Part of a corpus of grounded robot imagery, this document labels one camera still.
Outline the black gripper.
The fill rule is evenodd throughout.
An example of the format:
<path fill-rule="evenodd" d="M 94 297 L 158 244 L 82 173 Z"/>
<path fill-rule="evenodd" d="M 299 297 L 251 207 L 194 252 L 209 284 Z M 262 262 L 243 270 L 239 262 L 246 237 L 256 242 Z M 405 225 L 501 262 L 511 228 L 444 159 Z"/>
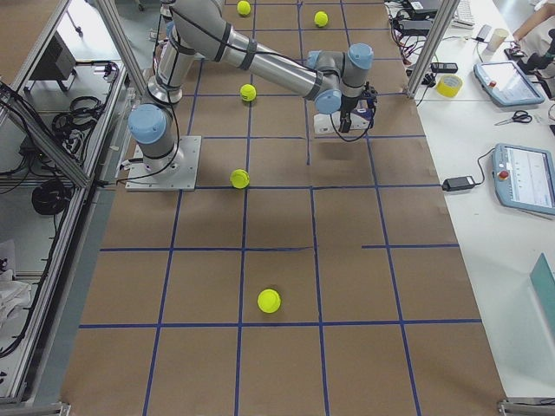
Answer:
<path fill-rule="evenodd" d="M 357 97 L 343 96 L 340 106 L 340 133 L 348 133 L 351 129 L 351 112 L 356 108 L 359 99 Z"/>

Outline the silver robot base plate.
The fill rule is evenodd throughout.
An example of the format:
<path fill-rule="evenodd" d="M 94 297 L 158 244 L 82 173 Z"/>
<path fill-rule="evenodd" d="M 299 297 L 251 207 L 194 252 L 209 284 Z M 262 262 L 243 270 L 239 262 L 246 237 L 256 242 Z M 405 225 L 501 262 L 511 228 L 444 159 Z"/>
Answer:
<path fill-rule="evenodd" d="M 135 158 L 129 170 L 125 188 L 130 192 L 170 192 L 195 190 L 199 167 L 202 138 L 181 135 L 179 148 L 164 159 L 144 158 L 139 146 L 134 149 Z"/>

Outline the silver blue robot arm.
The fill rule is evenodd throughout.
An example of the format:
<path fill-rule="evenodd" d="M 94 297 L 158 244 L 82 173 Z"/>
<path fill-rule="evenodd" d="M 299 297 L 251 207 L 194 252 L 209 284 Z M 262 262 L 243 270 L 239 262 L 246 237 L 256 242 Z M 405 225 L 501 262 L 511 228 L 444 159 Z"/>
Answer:
<path fill-rule="evenodd" d="M 225 62 L 313 101 L 319 114 L 339 114 L 334 127 L 351 129 L 351 115 L 360 101 L 375 114 L 375 90 L 367 75 L 374 51 L 355 43 L 345 52 L 311 51 L 305 64 L 269 49 L 237 32 L 223 17 L 221 1 L 166 1 L 172 18 L 169 41 L 147 84 L 147 102 L 128 118 L 128 127 L 142 152 L 147 176 L 160 177 L 179 167 L 180 141 L 171 128 L 182 98 L 182 83 L 196 55 Z"/>

